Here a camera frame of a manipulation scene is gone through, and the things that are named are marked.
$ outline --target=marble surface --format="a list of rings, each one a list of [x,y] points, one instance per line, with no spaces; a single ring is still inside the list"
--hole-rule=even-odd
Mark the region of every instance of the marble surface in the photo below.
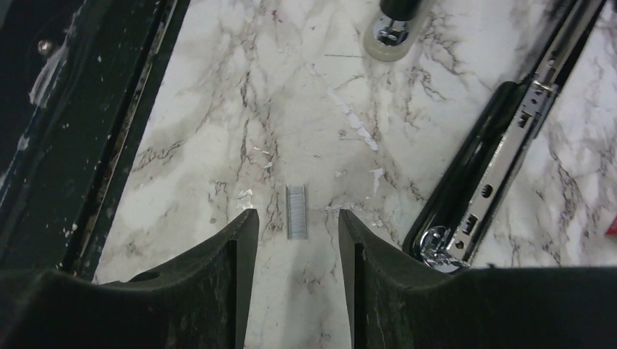
[[[220,230],[261,227],[246,348],[350,348],[338,210],[399,246],[548,1],[442,0],[410,53],[369,58],[377,1],[193,0],[95,282],[126,281]],[[605,10],[476,265],[617,261],[617,27]],[[304,184],[308,240],[287,240]]]

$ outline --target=white debris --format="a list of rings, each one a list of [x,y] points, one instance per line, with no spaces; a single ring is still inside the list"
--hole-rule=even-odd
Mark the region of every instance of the white debris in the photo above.
[[[343,99],[340,98],[336,94],[336,91],[332,87],[327,88],[327,93],[330,96],[330,98],[332,98],[334,103],[338,105],[339,108],[341,108],[343,113],[347,115],[351,128],[355,129],[358,135],[365,139],[365,142],[368,144],[368,146],[373,151],[379,150],[379,146],[377,145],[377,142],[373,139],[373,136],[371,136],[370,133],[368,133],[364,124],[362,123],[362,121],[360,121],[360,118],[358,117],[358,115],[354,113],[351,107],[347,105],[345,101],[343,101]]]
[[[249,189],[247,191],[241,190],[240,194],[238,194],[238,199],[246,198],[247,196],[252,196],[252,190],[251,189]]]
[[[337,212],[339,209],[342,209],[342,208],[343,208],[342,204],[336,204],[332,206],[326,206],[325,210],[328,212]]]
[[[379,178],[383,176],[385,172],[382,168],[373,169],[370,172],[373,173],[373,195],[376,195],[377,189],[379,189]]]
[[[55,73],[64,66],[67,53],[68,48],[66,47],[65,42],[49,58],[47,58],[47,62],[41,69],[39,75],[36,77],[34,85],[28,94],[30,97],[30,103],[41,108],[45,107],[49,93],[55,86]]]
[[[308,69],[308,73],[312,76],[319,76],[319,73],[315,70],[315,64],[307,64],[306,68]]]
[[[28,149],[28,143],[30,142],[30,138],[29,137],[24,137],[23,135],[21,135],[19,141],[17,142],[17,149],[19,151],[24,151],[26,149]]]

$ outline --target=black plastic frame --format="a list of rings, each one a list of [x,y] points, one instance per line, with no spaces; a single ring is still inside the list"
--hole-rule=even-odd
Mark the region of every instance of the black plastic frame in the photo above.
[[[29,154],[27,184],[0,208],[6,217],[0,221],[0,269],[73,270],[89,241],[88,219],[98,210],[108,162],[169,3],[97,0],[81,8],[65,69],[49,97],[51,108],[42,111],[49,127]],[[139,103],[142,118],[134,123],[142,126],[130,130],[133,143],[143,133],[188,3],[178,0],[151,58]]]
[[[246,210],[127,283],[0,272],[0,348],[243,348],[258,236]]]

